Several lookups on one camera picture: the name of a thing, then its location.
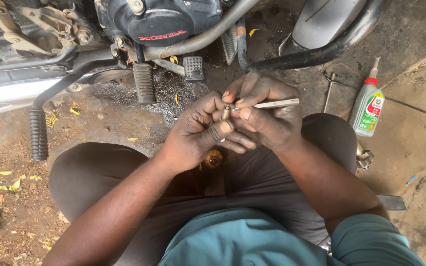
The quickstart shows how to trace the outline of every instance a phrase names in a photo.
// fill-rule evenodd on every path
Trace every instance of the oil bottle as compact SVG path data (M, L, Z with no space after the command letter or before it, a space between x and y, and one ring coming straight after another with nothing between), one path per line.
M351 118L349 118L349 123L359 136L371 137L374 135L382 105L384 104L385 97L382 94L382 90L376 86L379 59L380 57L376 58L369 77L364 80L364 86L359 91Z

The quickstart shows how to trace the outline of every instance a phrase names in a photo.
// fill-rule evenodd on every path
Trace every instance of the engine cover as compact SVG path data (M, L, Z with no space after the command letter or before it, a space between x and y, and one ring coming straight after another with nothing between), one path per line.
M222 16L220 0L143 0L145 11L135 15L127 0L108 0L111 21L124 34L145 46L164 47L203 32Z

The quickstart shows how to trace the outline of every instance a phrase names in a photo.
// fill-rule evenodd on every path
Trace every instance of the mechanic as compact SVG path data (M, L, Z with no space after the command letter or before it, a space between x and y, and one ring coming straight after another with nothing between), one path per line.
M236 97L240 112L220 120ZM356 134L345 120L252 107L300 97L251 72L182 112L151 159L107 143L64 152L49 189L71 226L43 265L424 265L354 176ZM225 195L199 196L191 169L219 144L243 154L222 168ZM332 256L321 248L329 236Z

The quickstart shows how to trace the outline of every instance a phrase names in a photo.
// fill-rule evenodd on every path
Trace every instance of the leg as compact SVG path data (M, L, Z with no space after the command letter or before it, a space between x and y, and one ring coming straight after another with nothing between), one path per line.
M121 145L83 143L53 164L49 189L56 206L72 222L148 158ZM191 175L174 178L117 266L157 265L173 236L193 217L226 208L226 197L198 197Z
M302 135L355 173L356 134L345 120L329 114L312 114L303 119ZM290 232L316 245L328 241L323 219L268 148L260 146L240 155L224 170L223 176L228 208L258 208Z

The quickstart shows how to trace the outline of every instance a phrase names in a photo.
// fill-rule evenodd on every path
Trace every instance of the teal shirt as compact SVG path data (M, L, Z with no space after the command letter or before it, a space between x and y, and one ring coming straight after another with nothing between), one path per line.
M199 215L172 239L159 266L425 265L385 218L346 218L331 238L332 257L261 211L235 208Z

